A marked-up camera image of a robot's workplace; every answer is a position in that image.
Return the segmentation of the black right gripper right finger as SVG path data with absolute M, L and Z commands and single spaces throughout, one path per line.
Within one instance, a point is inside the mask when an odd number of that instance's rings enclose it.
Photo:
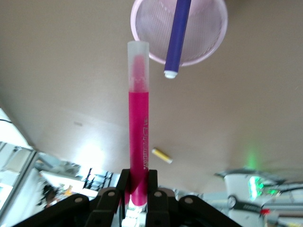
M 146 226 L 238 227 L 239 224 L 197 196 L 177 200 L 172 190 L 158 186 L 157 170 L 149 170 Z

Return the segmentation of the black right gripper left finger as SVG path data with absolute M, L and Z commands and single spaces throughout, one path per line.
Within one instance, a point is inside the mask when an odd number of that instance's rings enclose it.
M 129 200 L 130 170 L 123 169 L 115 187 L 101 189 L 90 200 L 74 194 L 17 223 L 16 227 L 110 227 L 120 206 Z

